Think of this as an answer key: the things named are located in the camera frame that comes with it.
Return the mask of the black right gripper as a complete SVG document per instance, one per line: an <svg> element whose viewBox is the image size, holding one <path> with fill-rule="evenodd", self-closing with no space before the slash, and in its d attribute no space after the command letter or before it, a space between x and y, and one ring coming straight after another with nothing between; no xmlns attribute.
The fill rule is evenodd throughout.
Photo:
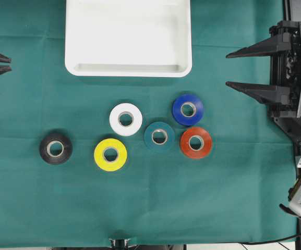
<svg viewBox="0 0 301 250"><path fill-rule="evenodd" d="M226 55L226 58L271 56L271 84L227 81L225 84L270 106L274 118L301 117L301 22L280 21L272 37Z"/></svg>

